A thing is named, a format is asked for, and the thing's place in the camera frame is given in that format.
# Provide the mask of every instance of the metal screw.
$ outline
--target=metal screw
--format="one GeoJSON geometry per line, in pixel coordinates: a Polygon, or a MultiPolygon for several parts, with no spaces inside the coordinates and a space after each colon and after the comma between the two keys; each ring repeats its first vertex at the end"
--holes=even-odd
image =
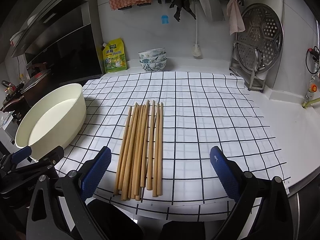
{"type": "Polygon", "coordinates": [[[40,176],[40,178],[39,178],[39,181],[44,181],[44,180],[45,180],[45,178],[46,178],[46,176],[45,176],[45,175],[41,175],[41,176],[40,176]]]}
{"type": "Polygon", "coordinates": [[[275,181],[280,183],[280,182],[282,182],[282,179],[280,177],[278,177],[278,176],[275,176],[275,181]]]}
{"type": "Polygon", "coordinates": [[[250,171],[245,171],[244,176],[248,179],[252,178],[252,173],[250,171]]]}
{"type": "Polygon", "coordinates": [[[69,171],[68,172],[68,176],[70,177],[70,178],[73,178],[74,176],[76,176],[77,175],[77,171],[76,170],[72,170],[72,171],[69,171]]]}

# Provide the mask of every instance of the pink towel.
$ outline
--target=pink towel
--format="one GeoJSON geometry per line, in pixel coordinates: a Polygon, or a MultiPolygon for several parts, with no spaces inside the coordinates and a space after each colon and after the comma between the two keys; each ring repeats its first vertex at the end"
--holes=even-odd
{"type": "Polygon", "coordinates": [[[230,35],[232,35],[232,33],[240,33],[245,30],[237,0],[230,0],[228,2],[227,15],[230,16],[230,35]]]}

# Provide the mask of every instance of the bundle of chopsticks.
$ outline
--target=bundle of chopsticks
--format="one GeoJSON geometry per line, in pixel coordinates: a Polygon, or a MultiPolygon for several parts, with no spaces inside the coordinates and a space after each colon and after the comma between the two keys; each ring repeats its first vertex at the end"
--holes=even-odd
{"type": "Polygon", "coordinates": [[[145,187],[146,181],[146,163],[148,164],[147,190],[152,190],[153,197],[162,195],[163,103],[161,103],[161,106],[157,103],[156,117],[155,106],[156,103],[153,101],[148,150],[149,100],[145,105],[138,105],[136,103],[132,115],[132,106],[129,108],[119,154],[114,189],[115,195],[119,193],[119,190],[122,190],[121,200],[130,198],[140,200],[140,188],[145,187]]]}

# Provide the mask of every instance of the blue gripper pad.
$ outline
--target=blue gripper pad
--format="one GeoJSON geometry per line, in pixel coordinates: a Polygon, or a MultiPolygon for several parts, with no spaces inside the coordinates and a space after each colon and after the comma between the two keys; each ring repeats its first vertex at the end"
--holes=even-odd
{"type": "Polygon", "coordinates": [[[83,201],[93,196],[104,173],[111,162],[111,150],[104,146],[93,160],[86,161],[79,173],[84,172],[79,178],[80,197],[83,201]]]}
{"type": "Polygon", "coordinates": [[[228,197],[237,203],[241,196],[240,185],[231,167],[228,165],[228,162],[231,161],[228,161],[219,147],[215,146],[210,151],[210,162],[228,197]]]}
{"type": "Polygon", "coordinates": [[[18,150],[17,152],[13,153],[11,156],[11,163],[18,164],[22,162],[25,158],[30,156],[32,153],[31,147],[26,146],[22,148],[21,150],[18,150]]]}

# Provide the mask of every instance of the white brush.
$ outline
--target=white brush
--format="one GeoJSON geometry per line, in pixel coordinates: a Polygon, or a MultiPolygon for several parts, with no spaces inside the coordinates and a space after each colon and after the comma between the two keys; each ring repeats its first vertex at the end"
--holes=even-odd
{"type": "Polygon", "coordinates": [[[197,13],[197,0],[195,0],[195,15],[196,15],[196,43],[192,48],[192,55],[195,57],[201,56],[201,50],[198,44],[198,13],[197,13]]]}

